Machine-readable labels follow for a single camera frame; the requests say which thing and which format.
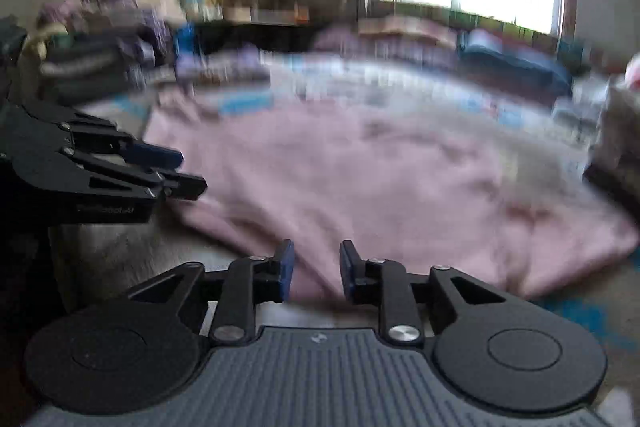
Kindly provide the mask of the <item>Mickey Mouse bed blanket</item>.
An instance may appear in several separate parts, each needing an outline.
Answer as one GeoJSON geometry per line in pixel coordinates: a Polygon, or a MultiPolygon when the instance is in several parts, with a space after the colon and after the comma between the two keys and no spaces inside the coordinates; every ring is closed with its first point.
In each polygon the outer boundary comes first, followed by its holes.
{"type": "MultiPolygon", "coordinates": [[[[91,115],[113,119],[145,138],[153,109],[162,98],[178,96],[222,116],[240,116],[284,102],[328,101],[341,106],[375,109],[432,130],[467,136],[493,147],[506,182],[529,195],[562,195],[572,202],[607,202],[582,183],[584,152],[544,113],[501,102],[496,116],[487,113],[489,98],[450,77],[423,75],[390,64],[343,61],[326,55],[270,55],[269,78],[246,82],[224,69],[183,87],[167,69],[152,72],[138,92],[91,103],[91,115]]],[[[111,296],[186,261],[209,270],[250,256],[189,225],[175,212],[173,200],[160,207],[145,225],[86,225],[78,234],[82,265],[90,287],[111,296]]],[[[269,325],[336,327],[369,325],[368,312],[349,310],[337,299],[268,305],[258,315],[269,325]]]]}

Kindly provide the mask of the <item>dark cluttered desk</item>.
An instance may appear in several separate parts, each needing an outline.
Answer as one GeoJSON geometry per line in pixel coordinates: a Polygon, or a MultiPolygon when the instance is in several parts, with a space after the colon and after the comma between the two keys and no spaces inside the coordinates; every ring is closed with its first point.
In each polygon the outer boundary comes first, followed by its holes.
{"type": "Polygon", "coordinates": [[[202,55],[223,50],[254,46],[258,50],[277,53],[300,53],[310,50],[314,38],[329,26],[328,20],[312,20],[304,24],[267,24],[212,20],[194,24],[194,48],[202,55]]]}

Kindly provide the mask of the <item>purple floral quilt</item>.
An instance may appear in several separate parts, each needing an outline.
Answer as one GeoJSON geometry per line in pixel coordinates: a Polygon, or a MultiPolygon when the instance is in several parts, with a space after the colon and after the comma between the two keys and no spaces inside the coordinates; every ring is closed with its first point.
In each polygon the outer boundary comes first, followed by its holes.
{"type": "Polygon", "coordinates": [[[401,61],[426,68],[455,69],[456,49],[434,41],[404,35],[360,36],[350,26],[334,25],[316,33],[309,47],[342,57],[367,57],[381,61],[401,61]]]}

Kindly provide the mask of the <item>pile of folded clothes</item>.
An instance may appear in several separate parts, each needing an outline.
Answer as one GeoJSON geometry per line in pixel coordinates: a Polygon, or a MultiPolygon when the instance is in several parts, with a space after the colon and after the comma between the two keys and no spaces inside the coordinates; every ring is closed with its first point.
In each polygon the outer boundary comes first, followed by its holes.
{"type": "Polygon", "coordinates": [[[608,86],[598,136],[582,177],[639,223],[639,54],[608,86]]]}

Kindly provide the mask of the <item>blue folded quilt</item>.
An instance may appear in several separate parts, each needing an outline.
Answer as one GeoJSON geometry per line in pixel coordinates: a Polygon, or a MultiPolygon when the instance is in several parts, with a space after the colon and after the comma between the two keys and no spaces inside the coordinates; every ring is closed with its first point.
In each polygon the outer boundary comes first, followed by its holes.
{"type": "Polygon", "coordinates": [[[501,72],[521,86],[548,95],[572,95],[573,77],[556,58],[485,29],[474,29],[461,38],[459,56],[465,63],[501,72]]]}

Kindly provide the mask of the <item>yellow patterned pillow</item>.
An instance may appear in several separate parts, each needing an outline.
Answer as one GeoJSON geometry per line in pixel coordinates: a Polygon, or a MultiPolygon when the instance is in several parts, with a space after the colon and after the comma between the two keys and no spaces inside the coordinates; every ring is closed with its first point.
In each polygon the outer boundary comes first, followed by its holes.
{"type": "Polygon", "coordinates": [[[358,34],[369,37],[403,36],[422,39],[433,46],[449,49],[454,49],[458,44],[458,35],[453,29],[426,18],[405,15],[364,18],[358,22],[358,34]]]}

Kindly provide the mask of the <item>pink sweatshirt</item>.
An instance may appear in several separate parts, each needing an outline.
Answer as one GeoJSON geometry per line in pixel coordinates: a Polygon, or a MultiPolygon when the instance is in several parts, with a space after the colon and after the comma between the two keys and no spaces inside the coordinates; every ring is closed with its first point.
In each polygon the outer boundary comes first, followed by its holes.
{"type": "Polygon", "coordinates": [[[292,239],[297,301],[342,295],[338,246],[414,273],[450,265],[522,297],[628,256],[634,222],[606,202],[529,195],[490,145],[375,109],[284,102],[222,116],[168,96],[145,138],[180,150],[206,192],[176,202],[185,225],[247,255],[292,239]]]}

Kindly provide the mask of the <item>colourful alphabet headboard panel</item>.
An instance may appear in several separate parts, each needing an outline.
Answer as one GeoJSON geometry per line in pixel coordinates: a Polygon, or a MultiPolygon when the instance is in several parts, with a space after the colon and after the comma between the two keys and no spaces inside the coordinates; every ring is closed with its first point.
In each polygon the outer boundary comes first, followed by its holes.
{"type": "Polygon", "coordinates": [[[415,4],[393,1],[372,1],[371,11],[376,15],[405,15],[448,26],[455,30],[471,31],[484,29],[491,34],[506,38],[506,40],[526,44],[538,51],[548,54],[568,53],[578,57],[579,61],[587,61],[593,47],[584,40],[559,38],[544,32],[506,23],[492,17],[484,17],[467,12],[455,11],[441,6],[429,4],[415,4]]]}

